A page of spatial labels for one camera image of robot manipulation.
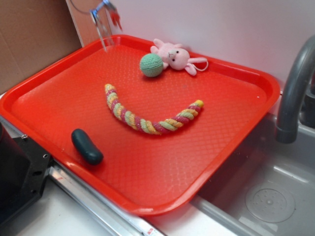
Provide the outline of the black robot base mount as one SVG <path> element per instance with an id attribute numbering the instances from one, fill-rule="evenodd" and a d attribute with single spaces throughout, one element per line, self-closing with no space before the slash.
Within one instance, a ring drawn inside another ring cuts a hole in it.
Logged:
<path id="1" fill-rule="evenodd" d="M 51 155 L 31 138 L 12 138 L 0 126 L 0 225 L 22 213 L 43 194 Z"/>

